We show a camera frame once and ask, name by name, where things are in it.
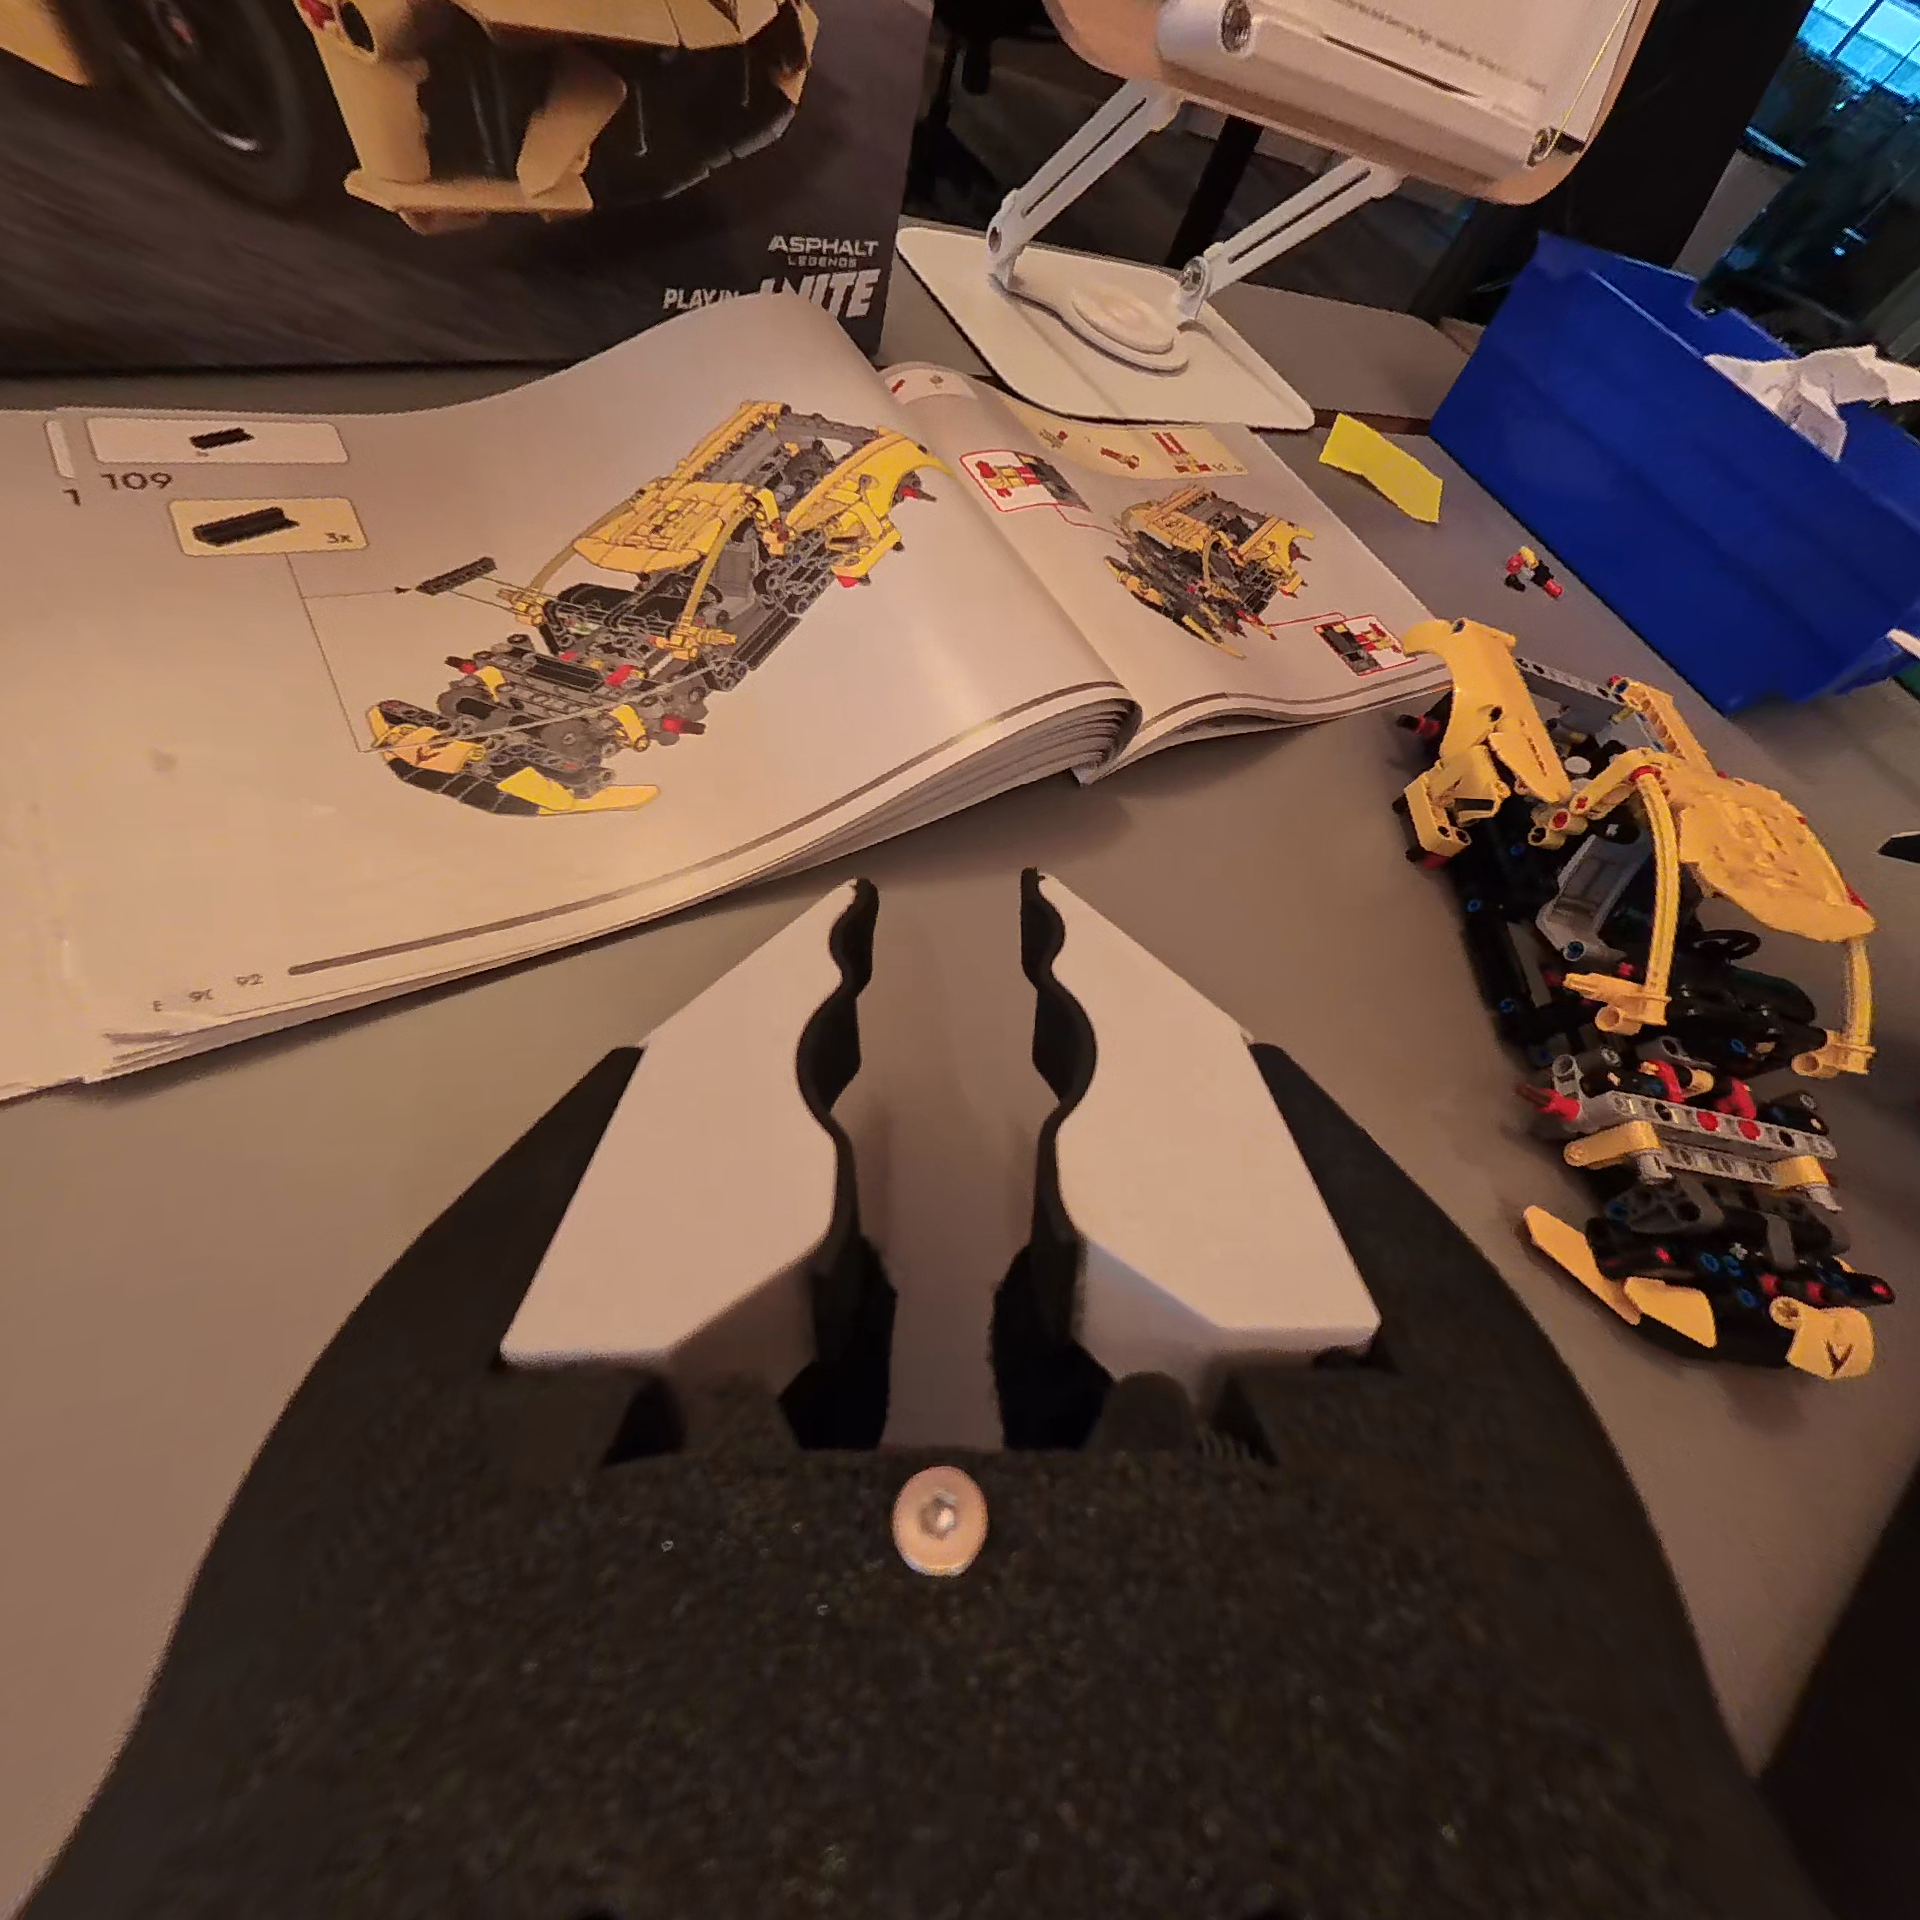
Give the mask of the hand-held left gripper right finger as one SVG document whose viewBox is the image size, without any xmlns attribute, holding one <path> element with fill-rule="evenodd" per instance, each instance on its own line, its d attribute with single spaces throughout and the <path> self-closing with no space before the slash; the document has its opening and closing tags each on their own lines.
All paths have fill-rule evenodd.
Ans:
<svg viewBox="0 0 1920 1920">
<path fill-rule="evenodd" d="M 1060 877 L 1020 877 L 1041 1121 L 992 1303 L 1001 1441 L 1080 1449 L 1122 1379 L 1211 1417 L 1247 1370 L 1366 1360 L 1380 1310 L 1270 1050 Z"/>
</svg>

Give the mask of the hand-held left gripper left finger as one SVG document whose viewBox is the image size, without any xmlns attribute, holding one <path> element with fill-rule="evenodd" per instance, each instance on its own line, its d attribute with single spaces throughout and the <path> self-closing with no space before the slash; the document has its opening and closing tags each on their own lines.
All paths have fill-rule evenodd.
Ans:
<svg viewBox="0 0 1920 1920">
<path fill-rule="evenodd" d="M 524 1373 L 753 1382 L 804 1449 L 876 1449 L 896 1290 L 835 1104 L 880 896 L 833 887 L 640 1043 L 498 1355 Z"/>
</svg>

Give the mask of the yellow brick car model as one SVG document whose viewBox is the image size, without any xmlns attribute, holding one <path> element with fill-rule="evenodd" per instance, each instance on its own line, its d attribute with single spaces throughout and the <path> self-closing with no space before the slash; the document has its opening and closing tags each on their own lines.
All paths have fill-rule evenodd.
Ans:
<svg viewBox="0 0 1920 1920">
<path fill-rule="evenodd" d="M 1872 914 L 1806 814 L 1721 770 L 1673 697 L 1441 617 L 1409 719 L 1409 862 L 1446 873 L 1529 1125 L 1591 1191 L 1534 1251 L 1673 1353 L 1866 1375 L 1892 1286 L 1855 1269 L 1806 1082 L 1874 1057 Z"/>
</svg>

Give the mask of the grey desk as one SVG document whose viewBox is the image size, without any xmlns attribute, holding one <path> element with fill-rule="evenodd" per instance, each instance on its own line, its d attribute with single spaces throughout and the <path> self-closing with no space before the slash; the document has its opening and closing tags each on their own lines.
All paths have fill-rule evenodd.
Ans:
<svg viewBox="0 0 1920 1920">
<path fill-rule="evenodd" d="M 233 1495 L 27 1914 L 1830 1914 L 1721 1720 L 1603 1419 L 1368 1129 L 1459 1119 L 1456 937 L 1384 800 L 1255 800 L 1120 898 L 964 898 L 1016 1047 L 1060 877 L 1270 1050 L 1380 1310 L 1220 1410 L 1129 1377 L 1078 1449 L 803 1447 L 754 1382 L 498 1355 L 665 986 L 591 1070 L 496 1015 L 338 1109 L 531 1129 L 374 1285 Z"/>
</svg>

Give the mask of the open instruction booklet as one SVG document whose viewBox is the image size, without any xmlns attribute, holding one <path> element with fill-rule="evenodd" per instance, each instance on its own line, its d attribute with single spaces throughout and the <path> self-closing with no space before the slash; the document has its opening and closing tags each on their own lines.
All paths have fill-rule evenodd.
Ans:
<svg viewBox="0 0 1920 1920">
<path fill-rule="evenodd" d="M 8 408 L 3 595 L 8 1098 L 1448 675 L 1254 430 L 794 295 L 411 414 Z"/>
</svg>

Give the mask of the yellow paper note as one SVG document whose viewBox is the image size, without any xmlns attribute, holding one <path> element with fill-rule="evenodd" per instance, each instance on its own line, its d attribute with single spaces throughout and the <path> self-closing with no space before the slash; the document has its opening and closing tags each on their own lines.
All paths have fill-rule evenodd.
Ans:
<svg viewBox="0 0 1920 1920">
<path fill-rule="evenodd" d="M 1355 415 L 1337 414 L 1334 418 L 1319 461 L 1379 491 L 1412 521 L 1439 522 L 1443 518 L 1443 475 Z"/>
</svg>

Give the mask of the blue plastic bin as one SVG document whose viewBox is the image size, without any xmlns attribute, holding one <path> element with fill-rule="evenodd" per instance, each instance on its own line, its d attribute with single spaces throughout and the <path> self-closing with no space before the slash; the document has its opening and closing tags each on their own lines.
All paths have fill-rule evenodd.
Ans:
<svg viewBox="0 0 1920 1920">
<path fill-rule="evenodd" d="M 1544 232 L 1432 437 L 1720 713 L 1915 667 L 1915 439 L 1851 405 L 1834 458 L 1712 353 L 1787 359 L 1692 278 Z"/>
</svg>

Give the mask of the white paper sheet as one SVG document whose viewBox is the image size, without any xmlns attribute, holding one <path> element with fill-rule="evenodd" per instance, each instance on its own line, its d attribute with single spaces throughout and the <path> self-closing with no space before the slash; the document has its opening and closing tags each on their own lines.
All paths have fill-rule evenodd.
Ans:
<svg viewBox="0 0 1920 1920">
<path fill-rule="evenodd" d="M 1710 352 L 1704 366 L 1730 379 L 1832 461 L 1840 458 L 1849 439 L 1843 418 L 1848 405 L 1919 402 L 1919 368 L 1886 359 L 1872 343 L 1771 361 Z"/>
</svg>

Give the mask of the toy car box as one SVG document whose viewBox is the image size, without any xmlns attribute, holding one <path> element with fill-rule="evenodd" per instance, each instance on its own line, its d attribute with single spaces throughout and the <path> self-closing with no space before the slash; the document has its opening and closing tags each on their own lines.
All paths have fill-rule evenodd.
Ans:
<svg viewBox="0 0 1920 1920">
<path fill-rule="evenodd" d="M 876 352 L 928 5 L 6 2 L 12 377 Z"/>
</svg>

